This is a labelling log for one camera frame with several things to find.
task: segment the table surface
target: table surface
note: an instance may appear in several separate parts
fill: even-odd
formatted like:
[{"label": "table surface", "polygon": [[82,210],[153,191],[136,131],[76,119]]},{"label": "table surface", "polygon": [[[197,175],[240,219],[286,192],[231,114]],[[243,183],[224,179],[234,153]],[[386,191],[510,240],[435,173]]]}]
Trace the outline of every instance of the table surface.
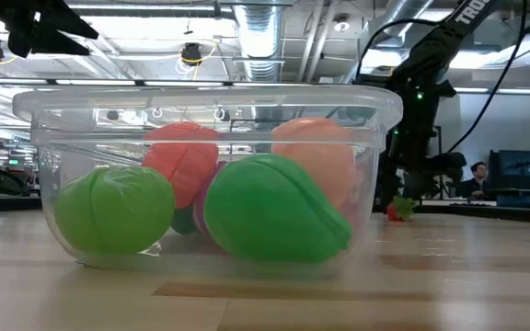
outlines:
[{"label": "table surface", "polygon": [[0,330],[530,331],[530,223],[374,218],[339,277],[281,281],[87,268],[0,213]]}]

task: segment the ceiling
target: ceiling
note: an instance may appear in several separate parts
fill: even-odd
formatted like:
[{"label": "ceiling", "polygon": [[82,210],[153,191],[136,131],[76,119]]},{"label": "ceiling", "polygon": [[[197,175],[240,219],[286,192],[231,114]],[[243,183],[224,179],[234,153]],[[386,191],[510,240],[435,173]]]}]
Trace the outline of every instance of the ceiling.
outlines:
[{"label": "ceiling", "polygon": [[[193,2],[193,4],[187,2],[174,5],[173,1],[79,2],[68,0],[67,3],[75,9],[75,12],[100,33],[98,40],[75,38],[87,46],[92,55],[78,57],[31,54],[28,59],[22,59],[6,51],[5,58],[0,63],[0,78],[245,80],[243,62],[246,58],[242,54],[238,41],[236,22],[228,18],[231,16],[230,13],[225,12],[230,4],[238,1],[240,0],[221,1],[223,16],[214,19],[210,9],[213,5],[211,2]],[[259,3],[266,0],[244,2],[247,1]],[[315,2],[315,0],[276,1],[277,4],[291,5],[284,7],[282,53],[276,59],[282,63],[282,81],[293,82],[296,78],[305,48],[306,33],[312,26]],[[336,13],[347,14],[350,28],[345,31],[330,29],[322,51],[324,58],[318,61],[315,70],[315,80],[322,79],[324,82],[329,82],[349,72],[360,55],[358,42],[365,22],[380,17],[386,3],[387,0],[344,0],[338,4]],[[144,6],[132,7],[131,4]],[[436,0],[422,17],[439,20],[448,15],[456,4],[457,0]],[[521,1],[514,1],[513,5],[503,5],[501,10],[476,32],[474,36],[476,44],[493,47],[492,50],[482,52],[481,55],[490,55],[492,59],[495,58],[494,55],[501,56],[501,52],[505,49],[512,49],[516,38],[515,31],[518,28],[517,13],[520,13],[520,4]],[[92,5],[105,7],[96,9]],[[168,10],[159,10],[161,8],[159,5],[171,7]],[[190,15],[191,12],[185,9],[186,6],[205,6],[207,9],[204,13],[198,14],[194,11]],[[323,20],[326,10],[322,12]],[[376,62],[389,61],[388,55],[390,54],[397,55],[394,61],[401,61],[411,44],[415,42],[414,40],[418,40],[427,31],[422,27],[413,27],[400,47],[388,51],[380,47],[377,53],[370,53],[370,57],[366,58],[370,67],[369,71],[373,72],[379,65]],[[6,37],[4,25],[0,22],[0,40],[4,41],[4,49],[6,49]],[[184,68],[178,66],[179,52],[186,42],[200,43],[202,56],[211,54],[198,67],[197,72],[190,70],[185,73],[182,71]],[[459,59],[460,68],[450,71],[454,86],[493,86],[500,74],[500,69],[498,69],[500,66],[469,70],[466,68],[466,63],[477,61],[475,57],[469,55],[466,54],[466,58]],[[527,57],[525,56],[526,60],[519,65],[521,67],[511,70],[505,86],[530,87],[530,59]],[[16,128],[11,128],[15,133],[27,131],[29,124],[16,118],[11,112],[12,97],[33,88],[35,87],[22,84],[0,86],[0,125],[16,126]],[[26,137],[28,136],[25,134],[18,134],[13,138],[22,140]]]}]

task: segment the person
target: person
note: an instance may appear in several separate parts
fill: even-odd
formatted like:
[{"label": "person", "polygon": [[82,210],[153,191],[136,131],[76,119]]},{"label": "person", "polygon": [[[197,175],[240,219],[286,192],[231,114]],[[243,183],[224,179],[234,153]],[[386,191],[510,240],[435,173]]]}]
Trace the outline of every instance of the person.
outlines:
[{"label": "person", "polygon": [[484,200],[486,192],[490,186],[486,179],[488,178],[488,168],[483,162],[478,162],[471,166],[471,172],[474,174],[472,179],[462,182],[459,185],[459,195],[463,198]]}]

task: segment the wooden tabletop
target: wooden tabletop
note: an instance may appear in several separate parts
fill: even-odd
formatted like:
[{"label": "wooden tabletop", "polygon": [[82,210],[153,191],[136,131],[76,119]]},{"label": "wooden tabletop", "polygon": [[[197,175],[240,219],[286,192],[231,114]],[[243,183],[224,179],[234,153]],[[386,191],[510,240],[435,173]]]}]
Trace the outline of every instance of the wooden tabletop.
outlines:
[{"label": "wooden tabletop", "polygon": [[530,223],[381,219],[337,278],[259,280],[88,268],[0,213],[0,330],[530,331]]}]

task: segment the small red object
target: small red object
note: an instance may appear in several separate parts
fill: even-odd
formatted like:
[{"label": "small red object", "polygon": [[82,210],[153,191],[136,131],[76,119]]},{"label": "small red object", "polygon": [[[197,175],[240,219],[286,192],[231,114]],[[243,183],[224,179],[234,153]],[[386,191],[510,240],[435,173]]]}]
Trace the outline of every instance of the small red object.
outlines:
[{"label": "small red object", "polygon": [[390,203],[387,208],[387,219],[391,222],[404,222],[404,219],[398,216],[398,211],[394,202]]},{"label": "small red object", "polygon": [[[191,122],[180,122],[152,130],[150,141],[216,141],[218,132]],[[212,173],[218,159],[215,143],[155,143],[148,148],[143,166],[163,175],[173,186],[177,208],[191,205],[203,181]]]}]

